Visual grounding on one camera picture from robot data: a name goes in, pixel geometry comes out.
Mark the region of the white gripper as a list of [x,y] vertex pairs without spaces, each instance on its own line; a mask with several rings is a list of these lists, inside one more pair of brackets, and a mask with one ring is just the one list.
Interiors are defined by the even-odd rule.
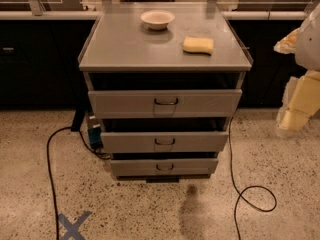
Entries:
[[320,110],[320,4],[300,29],[293,30],[275,44],[274,51],[295,53],[296,63],[308,69],[302,77],[289,79],[277,114],[277,135],[291,137]]

